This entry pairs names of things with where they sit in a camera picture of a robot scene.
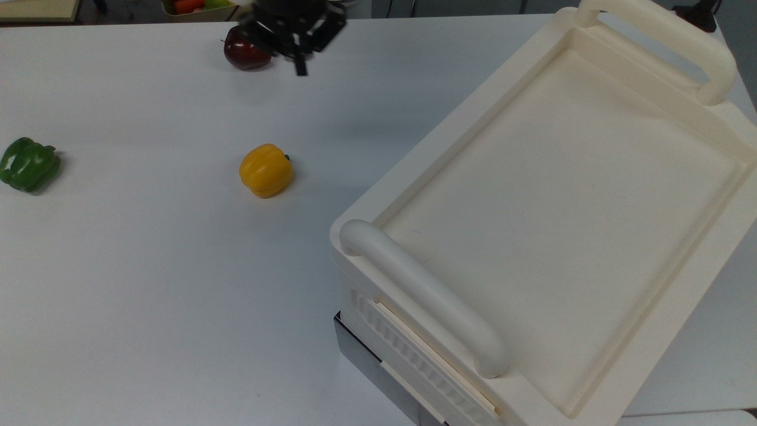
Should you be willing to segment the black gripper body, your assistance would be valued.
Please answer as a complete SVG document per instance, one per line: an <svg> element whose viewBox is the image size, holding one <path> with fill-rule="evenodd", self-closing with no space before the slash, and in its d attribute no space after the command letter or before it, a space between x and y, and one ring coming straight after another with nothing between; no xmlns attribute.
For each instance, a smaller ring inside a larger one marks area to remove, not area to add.
<svg viewBox="0 0 757 426"><path fill-rule="evenodd" d="M253 2L238 19L245 40L289 59L290 34L299 35L300 52L311 56L324 51L347 23L347 10L337 2Z"/></svg>

